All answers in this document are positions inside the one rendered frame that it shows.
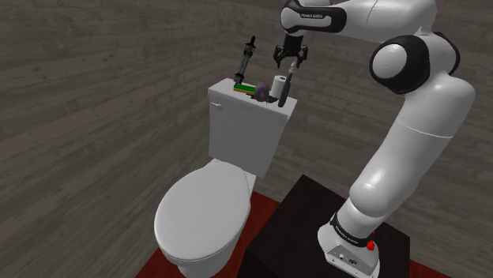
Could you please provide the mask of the white toilet paper roll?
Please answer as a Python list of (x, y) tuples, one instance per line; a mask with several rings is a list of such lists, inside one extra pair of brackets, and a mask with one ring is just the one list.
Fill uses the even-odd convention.
[(286, 76), (276, 75), (273, 78), (272, 86), (269, 95), (273, 98), (279, 99), (282, 93), (284, 83), (286, 81)]

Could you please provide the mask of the dark robot stand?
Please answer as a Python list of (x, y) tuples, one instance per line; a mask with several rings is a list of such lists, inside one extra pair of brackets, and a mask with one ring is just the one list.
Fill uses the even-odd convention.
[[(317, 232), (344, 198), (303, 175), (246, 249), (237, 278), (352, 278), (326, 262)], [(411, 273), (410, 238), (383, 223), (376, 230), (378, 278)]]

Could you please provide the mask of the black white brush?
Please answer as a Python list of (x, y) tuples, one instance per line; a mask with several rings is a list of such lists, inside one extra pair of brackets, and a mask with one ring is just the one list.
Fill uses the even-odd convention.
[(283, 107), (287, 101), (288, 98), (288, 93), (290, 91), (291, 87), (291, 81), (292, 81), (292, 76), (293, 73), (295, 72), (295, 69), (297, 67), (297, 61), (294, 61), (289, 68), (288, 75), (286, 76), (283, 88), (281, 90), (280, 98), (278, 100), (278, 107)]

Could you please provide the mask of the purple round object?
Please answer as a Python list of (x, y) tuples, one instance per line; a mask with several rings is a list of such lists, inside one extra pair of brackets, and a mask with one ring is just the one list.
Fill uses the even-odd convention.
[(267, 102), (269, 99), (269, 85), (265, 82), (258, 83), (254, 88), (253, 97), (258, 102)]

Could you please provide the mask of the grey black tall bottle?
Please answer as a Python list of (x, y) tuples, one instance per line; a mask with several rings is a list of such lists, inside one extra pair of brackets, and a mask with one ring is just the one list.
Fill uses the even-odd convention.
[(255, 40), (256, 36), (252, 36), (250, 42), (245, 44), (243, 50), (243, 60), (240, 63), (238, 72), (235, 74), (235, 84), (241, 84), (244, 80), (244, 73), (246, 71), (248, 62), (254, 53), (254, 49), (256, 48), (256, 46), (254, 45)]

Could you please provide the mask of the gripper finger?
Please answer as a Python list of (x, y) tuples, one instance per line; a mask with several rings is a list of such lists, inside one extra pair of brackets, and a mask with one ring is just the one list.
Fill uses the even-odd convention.
[(307, 45), (302, 45), (299, 53), (296, 55), (296, 64), (295, 67), (299, 68), (301, 63), (307, 59), (308, 47)]
[(277, 68), (280, 68), (281, 61), (288, 56), (288, 51), (281, 47), (280, 45), (276, 45), (273, 52), (273, 59), (277, 64)]

